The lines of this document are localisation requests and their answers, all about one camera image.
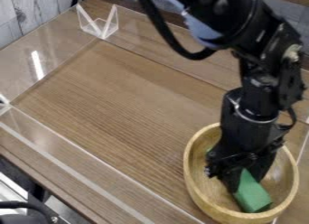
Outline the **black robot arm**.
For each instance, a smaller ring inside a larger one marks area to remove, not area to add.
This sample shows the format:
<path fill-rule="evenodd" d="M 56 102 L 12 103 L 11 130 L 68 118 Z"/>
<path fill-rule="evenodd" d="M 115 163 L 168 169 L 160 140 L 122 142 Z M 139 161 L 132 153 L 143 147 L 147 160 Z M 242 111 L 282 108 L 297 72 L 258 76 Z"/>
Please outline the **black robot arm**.
<path fill-rule="evenodd" d="M 182 9 L 191 35 L 205 50 L 230 49 L 239 60 L 241 86 L 223 97 L 221 139 L 206 155 L 207 175 L 230 192 L 247 173 L 262 181 L 293 125 L 278 122 L 282 111 L 294 116 L 302 100 L 301 35 L 263 0 L 170 0 Z"/>

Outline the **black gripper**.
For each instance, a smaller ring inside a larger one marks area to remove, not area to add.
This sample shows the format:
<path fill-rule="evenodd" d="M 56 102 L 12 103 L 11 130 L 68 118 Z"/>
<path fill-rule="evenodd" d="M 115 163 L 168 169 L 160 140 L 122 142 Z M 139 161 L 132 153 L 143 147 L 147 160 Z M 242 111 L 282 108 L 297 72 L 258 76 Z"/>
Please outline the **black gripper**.
<path fill-rule="evenodd" d="M 270 117 L 245 114 L 241 108 L 241 89 L 229 91 L 222 100 L 219 128 L 222 136 L 213 147 L 223 154 L 249 153 L 249 164 L 245 167 L 251 182 L 259 183 L 283 145 L 283 136 L 296 123 L 278 124 L 278 112 Z M 221 174 L 221 181 L 229 193 L 235 193 L 241 184 L 242 168 L 227 168 Z"/>

